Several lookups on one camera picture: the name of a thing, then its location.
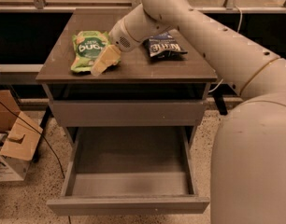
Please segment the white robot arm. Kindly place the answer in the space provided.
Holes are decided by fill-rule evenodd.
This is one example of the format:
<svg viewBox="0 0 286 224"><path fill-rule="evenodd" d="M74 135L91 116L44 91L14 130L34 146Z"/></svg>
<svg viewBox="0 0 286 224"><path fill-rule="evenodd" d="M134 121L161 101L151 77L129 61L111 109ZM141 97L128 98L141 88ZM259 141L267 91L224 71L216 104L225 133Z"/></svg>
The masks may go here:
<svg viewBox="0 0 286 224"><path fill-rule="evenodd" d="M243 100L216 133L211 224L286 224L286 60L187 0L141 0L109 37L130 51L168 28L177 29Z"/></svg>

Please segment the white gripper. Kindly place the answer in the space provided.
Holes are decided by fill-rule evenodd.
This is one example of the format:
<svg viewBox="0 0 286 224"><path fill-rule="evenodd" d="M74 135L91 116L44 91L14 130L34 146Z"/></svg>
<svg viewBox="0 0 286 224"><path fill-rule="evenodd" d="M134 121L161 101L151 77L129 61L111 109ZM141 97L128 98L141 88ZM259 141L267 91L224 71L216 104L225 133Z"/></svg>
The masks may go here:
<svg viewBox="0 0 286 224"><path fill-rule="evenodd" d="M109 39L113 45L104 47L93 62L91 69L93 76L99 76L110 66L118 64L122 52L132 51L142 44L141 41L135 40L128 32L125 18L116 22L109 32Z"/></svg>

